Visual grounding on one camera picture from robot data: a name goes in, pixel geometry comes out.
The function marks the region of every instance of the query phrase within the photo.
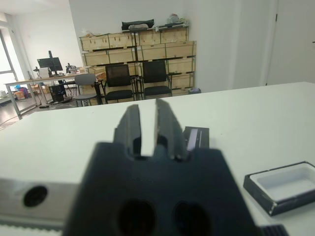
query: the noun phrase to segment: black tray with white insert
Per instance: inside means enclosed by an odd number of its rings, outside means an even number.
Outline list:
[[[315,166],[300,162],[245,176],[244,188],[271,216],[315,201]]]

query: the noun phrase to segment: doorway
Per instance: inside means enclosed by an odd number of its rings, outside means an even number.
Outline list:
[[[314,9],[314,0],[279,0],[268,85],[315,83]]]

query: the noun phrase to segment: white table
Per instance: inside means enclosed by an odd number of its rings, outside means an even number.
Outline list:
[[[164,100],[182,128],[210,128],[210,147],[223,151],[257,225],[281,223],[291,236],[314,235],[315,203],[270,217],[243,189],[246,174],[300,161],[315,164],[314,84]],[[114,128],[126,108],[135,103],[140,108],[142,154],[152,155],[155,100],[37,112],[0,132],[0,177],[79,183],[95,144],[113,140]],[[4,226],[0,232],[7,236],[59,235],[21,233]]]
[[[11,99],[11,102],[13,104],[13,107],[15,109],[15,112],[16,114],[19,116],[22,112],[25,112],[29,109],[32,109],[32,108],[35,108],[37,106],[37,101],[35,99],[35,95],[34,95],[34,92],[32,90],[32,87],[31,85],[34,85],[34,84],[37,84],[37,83],[44,83],[44,82],[51,82],[51,81],[57,81],[57,80],[69,80],[69,79],[74,79],[74,77],[78,75],[78,74],[68,74],[68,75],[65,75],[65,76],[60,76],[60,77],[49,77],[49,78],[40,78],[40,79],[33,79],[33,80],[25,80],[25,81],[17,81],[17,82],[13,82],[13,83],[7,83],[5,84],[6,86],[6,89],[8,90],[8,93],[9,93],[9,97]],[[13,96],[13,93],[11,91],[11,88],[10,86],[16,86],[16,85],[27,85],[30,93],[31,93],[31,97],[33,98],[34,100],[34,103],[31,104],[30,106],[22,109],[22,110],[19,110],[19,107],[15,101],[15,98]],[[38,86],[41,94],[43,95],[43,100],[45,103],[47,103],[47,99],[45,97],[45,94],[43,92],[43,89],[41,86]]]

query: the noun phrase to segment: black office chair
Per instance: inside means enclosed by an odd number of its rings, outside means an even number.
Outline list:
[[[108,101],[133,98],[134,92],[132,85],[132,77],[129,75],[128,65],[109,65],[106,67],[106,83],[104,86],[105,102],[108,104]],[[119,90],[113,91],[106,94],[106,85],[108,87],[121,87],[121,86],[130,86],[132,90]]]
[[[168,81],[168,86],[154,86],[144,88],[144,84]],[[150,95],[170,94],[172,96],[172,81],[166,74],[165,62],[162,60],[143,63],[143,94],[144,99]]]

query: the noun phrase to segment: desk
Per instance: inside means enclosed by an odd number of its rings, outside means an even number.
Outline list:
[[[300,161],[315,164],[315,84],[246,88],[163,100],[170,104],[183,129],[210,128],[210,147],[222,150],[257,225],[280,223],[291,236],[314,235],[315,203],[270,217],[244,190],[243,181],[246,174],[274,167]],[[132,104],[140,108],[141,153],[152,155],[155,100],[37,112],[0,132],[0,177],[80,183],[95,144],[113,141],[115,127]],[[61,127],[65,118],[71,123]],[[7,236],[28,235],[5,226],[0,226],[0,232]]]
[[[44,83],[44,82],[51,82],[51,81],[58,81],[58,80],[69,80],[69,79],[74,79],[74,77],[78,75],[78,74],[70,74],[70,75],[66,75],[66,76],[60,76],[60,77],[49,77],[49,78],[41,78],[41,79],[33,79],[33,80],[25,80],[25,81],[17,81],[17,82],[13,82],[13,83],[8,83],[8,84],[5,84],[6,86],[6,89],[8,90],[8,93],[9,93],[9,96],[10,96],[10,99],[11,99],[11,102],[13,104],[13,107],[15,109],[15,112],[16,114],[19,116],[22,112],[24,111],[27,111],[31,108],[35,108],[37,106],[37,102],[36,102],[36,99],[35,99],[35,95],[34,95],[34,92],[31,88],[31,85],[34,85],[34,84],[37,84],[37,83]],[[27,85],[30,93],[31,93],[31,97],[33,98],[34,100],[34,104],[22,109],[22,110],[19,110],[18,108],[18,105],[14,99],[14,96],[13,96],[13,93],[11,91],[11,88],[10,86],[15,86],[15,85]],[[43,95],[43,99],[44,101],[47,103],[47,100],[45,98],[45,94],[43,92],[43,89],[41,86],[38,86],[41,94]]]

